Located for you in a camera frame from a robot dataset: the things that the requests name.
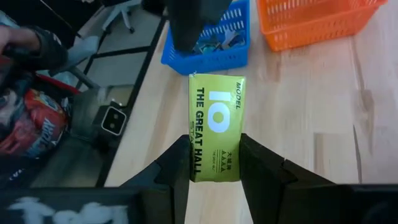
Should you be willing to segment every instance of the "blue plastic basket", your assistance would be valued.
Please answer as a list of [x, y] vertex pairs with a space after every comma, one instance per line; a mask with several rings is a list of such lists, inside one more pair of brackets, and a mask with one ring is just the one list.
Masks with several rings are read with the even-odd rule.
[[223, 38], [226, 29], [244, 30], [246, 44], [210, 54], [186, 56], [174, 49], [173, 38], [169, 28], [163, 49], [162, 64], [172, 67], [182, 75], [189, 75], [193, 72], [212, 72], [247, 65], [250, 46], [250, 12], [248, 0], [233, 2], [221, 17], [218, 25], [206, 26], [200, 34], [199, 39], [208, 39], [213, 34], [216, 34], [219, 38]]

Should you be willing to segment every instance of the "wooden tabletop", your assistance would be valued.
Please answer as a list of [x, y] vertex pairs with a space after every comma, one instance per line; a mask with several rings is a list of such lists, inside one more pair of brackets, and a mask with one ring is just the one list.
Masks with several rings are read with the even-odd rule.
[[[244, 132], [336, 183], [398, 182], [398, 1], [354, 37], [273, 53], [251, 1]], [[114, 159], [119, 186], [188, 134], [188, 77], [160, 63], [168, 25]], [[192, 183], [186, 223], [250, 223], [240, 182]]]

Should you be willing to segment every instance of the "floor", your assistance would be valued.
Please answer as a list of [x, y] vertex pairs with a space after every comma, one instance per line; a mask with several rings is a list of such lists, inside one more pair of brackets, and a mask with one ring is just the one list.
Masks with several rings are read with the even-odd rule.
[[[100, 86], [135, 84], [150, 43], [155, 35], [160, 17], [139, 7], [131, 8], [130, 23], [135, 33], [130, 34], [120, 16], [111, 24], [111, 33], [103, 38], [98, 57], [82, 62], [78, 68]], [[102, 37], [102, 20], [99, 20], [88, 35]], [[80, 90], [86, 86], [78, 85]]]
[[[136, 84], [137, 77], [160, 24], [160, 18], [139, 7], [131, 9], [130, 22], [135, 33], [130, 34], [121, 15], [111, 24], [111, 33], [101, 29], [104, 16], [98, 19], [85, 36], [101, 37], [97, 55], [79, 64], [78, 68], [100, 86]], [[68, 83], [85, 91], [87, 87], [68, 77]], [[94, 187], [98, 181], [104, 159], [87, 147], [75, 147], [78, 142], [64, 147], [53, 158], [32, 184], [32, 187]]]

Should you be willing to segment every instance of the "orange basket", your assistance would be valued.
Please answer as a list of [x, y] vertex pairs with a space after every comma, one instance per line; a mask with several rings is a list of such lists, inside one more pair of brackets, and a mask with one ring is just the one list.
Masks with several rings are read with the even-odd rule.
[[261, 32], [274, 51], [360, 31], [387, 0], [257, 0]]

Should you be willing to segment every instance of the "snack bag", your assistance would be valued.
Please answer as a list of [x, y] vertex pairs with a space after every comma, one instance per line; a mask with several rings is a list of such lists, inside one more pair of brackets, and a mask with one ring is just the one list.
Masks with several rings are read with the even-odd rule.
[[189, 76], [192, 181], [239, 180], [244, 92], [244, 77]]

